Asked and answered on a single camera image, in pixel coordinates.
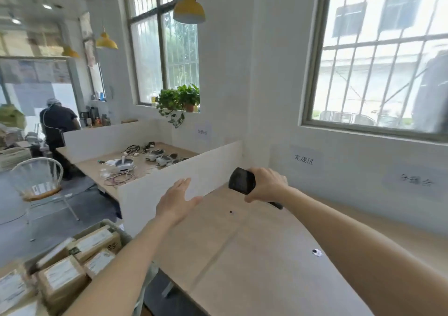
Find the table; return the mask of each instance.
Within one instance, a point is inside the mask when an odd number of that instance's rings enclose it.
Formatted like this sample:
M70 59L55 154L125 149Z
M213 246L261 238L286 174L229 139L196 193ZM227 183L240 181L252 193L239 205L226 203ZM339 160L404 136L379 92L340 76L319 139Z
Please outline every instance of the table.
M171 146L165 143L155 143L154 150L162 148L165 150L165 154L178 153L178 158L182 157L194 157L198 155L195 152L184 150L179 147ZM61 155L63 155L70 162L70 155L67 153L66 147L59 147L56 149ZM115 152L107 155L102 155L101 157L84 160L78 163L74 163L78 169L80 169L87 177L90 177L103 191L107 192L111 197L113 197L116 201L118 200L117 186L108 186L104 184L104 178L100 177L101 169L109 169L113 170L113 166L107 164L100 164L98 160L108 161L114 159L120 159L123 155L123 152ZM128 158L132 158L134 160L134 164L136 166L134 170L134 175L137 178L143 177L151 171L159 171L160 169L156 168L156 162L150 162L145 159L146 155L142 153L138 153L136 156L128 156Z
M448 275L448 239L324 201ZM288 211L216 189L161 244L155 263L203 310L224 315L371 315Z

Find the desk divider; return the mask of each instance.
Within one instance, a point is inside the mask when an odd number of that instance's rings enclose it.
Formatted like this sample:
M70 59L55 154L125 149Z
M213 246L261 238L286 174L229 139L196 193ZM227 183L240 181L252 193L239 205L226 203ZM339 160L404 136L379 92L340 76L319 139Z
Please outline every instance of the desk divider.
M186 199L212 192L226 183L234 169L242 165L243 143L237 141L199 154L165 169L154 169L145 177L118 187L126 232L137 235L155 217L157 203L178 179L191 177Z
M65 146L72 163L124 151L132 144L141 146L159 139L156 119L64 133Z

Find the smartphone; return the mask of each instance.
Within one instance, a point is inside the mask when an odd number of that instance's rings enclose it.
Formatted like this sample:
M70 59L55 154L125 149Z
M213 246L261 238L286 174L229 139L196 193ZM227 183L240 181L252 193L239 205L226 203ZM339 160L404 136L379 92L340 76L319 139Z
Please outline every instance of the smartphone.
M247 170L237 167L233 171L228 181L228 188L248 195L255 188L255 175ZM277 209L283 209L283 205L275 202L268 202L270 205L275 206Z

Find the person's left hand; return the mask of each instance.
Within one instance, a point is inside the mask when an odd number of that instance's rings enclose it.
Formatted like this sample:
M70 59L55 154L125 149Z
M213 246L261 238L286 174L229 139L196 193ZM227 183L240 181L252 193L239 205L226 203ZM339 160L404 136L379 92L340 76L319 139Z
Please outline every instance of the person's left hand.
M202 196L185 200L185 191L190 185L191 178L179 179L160 198L155 212L156 217L166 218L176 225L181 222L193 208L202 201Z

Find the person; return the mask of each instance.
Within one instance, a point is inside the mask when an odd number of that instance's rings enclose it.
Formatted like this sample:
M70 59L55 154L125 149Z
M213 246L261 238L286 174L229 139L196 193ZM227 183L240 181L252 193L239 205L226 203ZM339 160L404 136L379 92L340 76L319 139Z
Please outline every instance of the person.
M448 280L444 276L379 232L289 187L277 172L249 170L256 186L245 201L283 204L310 231L375 315L448 315ZM189 184L189 178L180 179L168 189L155 218L100 272L64 316L132 314L157 247L202 200L185 200Z
M42 132L45 134L48 147L53 154L53 159L60 162L64 173L63 179L70 179L70 162L56 149L65 146L64 132L80 130L81 126L77 115L69 108L63 107L57 99L48 99L47 108L39 113Z

